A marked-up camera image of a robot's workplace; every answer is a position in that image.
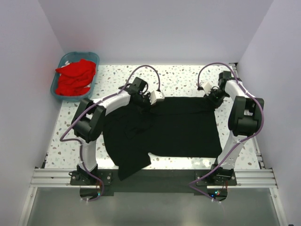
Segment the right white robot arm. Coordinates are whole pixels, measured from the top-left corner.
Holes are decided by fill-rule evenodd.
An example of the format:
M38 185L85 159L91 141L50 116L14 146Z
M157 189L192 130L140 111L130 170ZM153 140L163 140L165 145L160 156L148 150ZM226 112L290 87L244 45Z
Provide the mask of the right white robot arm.
M216 109L225 97L233 100L228 120L230 133L222 153L216 158L212 169L196 180L197 183L222 186L233 179L236 160L247 140L256 136L262 128L264 100L250 94L241 79L233 77L229 71L219 74L217 87L204 82L198 84L198 90L205 92L204 98Z

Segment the black t shirt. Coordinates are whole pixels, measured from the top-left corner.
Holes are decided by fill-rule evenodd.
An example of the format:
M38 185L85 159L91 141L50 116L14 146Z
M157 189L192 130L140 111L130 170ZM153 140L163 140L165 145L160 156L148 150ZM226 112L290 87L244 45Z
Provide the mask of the black t shirt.
M124 180L160 157L217 158L222 147L214 107L202 97L166 97L151 107L129 103L105 117L107 153Z

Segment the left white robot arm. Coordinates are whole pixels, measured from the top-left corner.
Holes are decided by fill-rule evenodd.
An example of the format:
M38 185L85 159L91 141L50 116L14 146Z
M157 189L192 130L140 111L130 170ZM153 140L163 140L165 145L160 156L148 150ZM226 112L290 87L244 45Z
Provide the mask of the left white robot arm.
M98 180L98 165L96 162L96 140L103 131L105 116L111 112L134 102L141 106L150 106L148 83L138 77L125 87L120 87L117 93L100 99L81 100L72 122L74 135L80 140L77 170L71 173L75 181L86 185L101 184Z

